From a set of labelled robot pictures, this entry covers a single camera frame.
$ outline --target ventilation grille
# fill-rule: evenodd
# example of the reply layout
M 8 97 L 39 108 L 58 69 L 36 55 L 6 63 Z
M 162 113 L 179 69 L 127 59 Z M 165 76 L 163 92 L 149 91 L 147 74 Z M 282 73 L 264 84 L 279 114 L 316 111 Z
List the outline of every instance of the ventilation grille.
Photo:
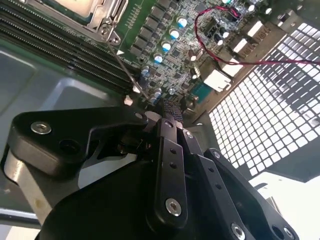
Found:
M 319 39 L 303 23 L 266 60 L 319 61 Z M 221 153 L 255 176 L 320 136 L 320 66 L 257 66 L 210 118 Z

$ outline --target silver screw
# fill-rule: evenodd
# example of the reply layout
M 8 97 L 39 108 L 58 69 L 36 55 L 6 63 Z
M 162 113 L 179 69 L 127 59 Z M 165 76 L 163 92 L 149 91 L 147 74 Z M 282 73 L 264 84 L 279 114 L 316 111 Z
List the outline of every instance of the silver screw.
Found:
M 144 117 L 140 114 L 140 113 L 138 113 L 138 112 L 136 112 L 135 114 L 134 114 L 138 119 L 143 119 Z
M 239 239 L 239 240 L 245 240 L 246 239 L 246 234 L 245 232 L 242 230 L 242 228 L 236 224 L 236 223 L 232 223 L 231 224 L 231 230 L 233 232 L 233 234 Z
M 217 159 L 219 159 L 219 158 L 220 158 L 220 154 L 219 154 L 219 153 L 217 153 L 216 151 L 215 151 L 215 152 L 213 152 L 213 154 L 214 154 L 214 156 L 215 156 Z
M 190 138 L 190 139 L 193 139 L 193 138 L 194 138 L 194 136 L 192 136 L 191 132 L 189 132 L 189 131 L 187 131 L 185 134 L 186 134 L 186 135 L 188 136 L 188 138 Z
M 46 135 L 51 133 L 52 129 L 50 125 L 44 121 L 35 121 L 31 124 L 31 130 L 40 135 Z
M 173 127 L 174 127 L 174 126 L 173 126 L 170 122 L 168 122 L 168 121 L 165 121 L 164 124 L 167 125 L 169 128 L 173 128 Z
M 289 236 L 289 238 L 291 238 L 293 240 L 295 239 L 295 236 L 292 234 L 292 232 L 288 228 L 285 227 L 283 230 Z
M 177 200 L 173 198 L 168 198 L 165 201 L 166 210 L 173 216 L 179 217 L 181 215 L 182 209 Z

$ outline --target metal rod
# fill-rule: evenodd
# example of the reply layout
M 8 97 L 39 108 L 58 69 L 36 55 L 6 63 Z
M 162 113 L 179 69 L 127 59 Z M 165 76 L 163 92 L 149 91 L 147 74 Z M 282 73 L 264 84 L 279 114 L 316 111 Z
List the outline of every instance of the metal rod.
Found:
M 139 84 L 136 82 L 136 80 L 131 76 L 130 72 L 128 71 L 128 69 L 126 68 L 126 66 L 123 64 L 123 62 L 121 61 L 120 57 L 116 54 L 115 50 L 113 49 L 113 47 L 111 46 L 111 44 L 107 41 L 106 44 L 108 45 L 109 49 L 111 50 L 112 54 L 115 56 L 115 59 L 118 61 L 118 63 L 120 64 L 120 66 L 122 67 L 122 69 L 125 71 L 125 73 L 128 75 L 128 77 L 130 78 L 131 82 L 136 86 L 137 89 L 139 89 L 139 91 L 145 96 L 145 98 L 148 100 L 149 96 L 147 93 L 145 93 L 145 91 L 139 86 Z

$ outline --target red wire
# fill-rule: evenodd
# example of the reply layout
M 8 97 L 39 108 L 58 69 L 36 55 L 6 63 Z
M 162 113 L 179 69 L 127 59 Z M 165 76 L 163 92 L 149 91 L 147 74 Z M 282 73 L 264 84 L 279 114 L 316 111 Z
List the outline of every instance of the red wire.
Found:
M 208 9 L 200 12 L 194 20 L 194 32 L 195 32 L 196 39 L 198 40 L 201 47 L 217 62 L 222 62 L 222 63 L 228 64 L 228 65 L 243 65 L 243 66 L 247 66 L 247 65 L 273 65 L 273 64 L 315 64 L 315 65 L 320 65 L 320 61 L 311 61 L 311 60 L 307 60 L 307 59 L 269 60 L 269 61 L 255 61 L 255 62 L 234 62 L 234 61 L 223 60 L 222 58 L 218 57 L 213 52 L 211 52 L 210 50 L 207 49 L 207 47 L 202 42 L 202 40 L 198 34 L 198 19 L 199 19 L 199 17 L 201 17 L 205 13 L 211 12 L 214 9 L 229 12 L 229 13 L 233 14 L 236 18 L 239 17 L 239 14 L 233 8 L 229 8 L 229 7 L 225 7 L 225 6 L 213 6 L 213 7 L 209 7 Z

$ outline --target capacitor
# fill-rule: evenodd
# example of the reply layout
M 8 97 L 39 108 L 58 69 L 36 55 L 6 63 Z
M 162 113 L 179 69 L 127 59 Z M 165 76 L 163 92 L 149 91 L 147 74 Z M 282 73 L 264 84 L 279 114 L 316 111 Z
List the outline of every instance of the capacitor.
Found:
M 224 27 L 221 27 L 219 29 L 219 33 L 221 34 L 221 36 L 226 39 L 227 37 L 229 37 L 229 32 L 224 28 Z
M 179 16 L 177 19 L 176 19 L 176 22 L 178 23 L 178 26 L 180 28 L 185 28 L 188 24 L 188 21 L 187 19 L 184 17 L 184 16 Z
M 161 46 L 162 46 L 162 50 L 163 50 L 164 52 L 169 52 L 170 49 L 171 49 L 171 44 L 170 44 L 170 42 L 168 42 L 168 41 L 163 41 L 163 42 L 161 43 Z
M 149 75 L 149 66 L 144 66 L 143 68 L 141 68 L 141 75 L 144 77 Z
M 188 57 L 191 62 L 194 62 L 197 59 L 197 55 L 195 54 L 195 52 L 192 49 L 190 49 L 188 51 Z
M 221 45 L 224 43 L 223 39 L 222 39 L 221 36 L 218 35 L 218 34 L 215 34 L 215 35 L 213 36 L 213 39 L 214 39 L 215 43 L 216 43 L 218 46 L 221 46 Z
M 161 88 L 156 88 L 154 90 L 154 94 L 153 94 L 156 98 L 159 98 L 162 95 L 162 90 Z
M 190 68 L 190 75 L 192 79 L 197 79 L 200 77 L 200 71 L 197 67 Z
M 243 7 L 248 11 L 248 12 L 253 12 L 256 8 L 256 6 L 250 2 L 250 1 L 247 1 L 247 0 L 244 0 L 243 1 Z
M 171 28 L 170 31 L 169 31 L 169 34 L 170 34 L 172 39 L 178 39 L 179 38 L 179 32 L 175 28 Z
M 162 61 L 163 61 L 163 57 L 162 57 L 162 55 L 161 55 L 161 53 L 155 53 L 154 55 L 153 55 L 153 59 L 154 59 L 154 62 L 156 63 L 156 64 L 160 64 L 160 63 L 162 63 Z
M 176 93 L 176 90 L 175 90 L 174 88 L 170 88 L 170 89 L 168 90 L 168 93 L 169 93 L 170 95 L 173 95 L 173 94 Z

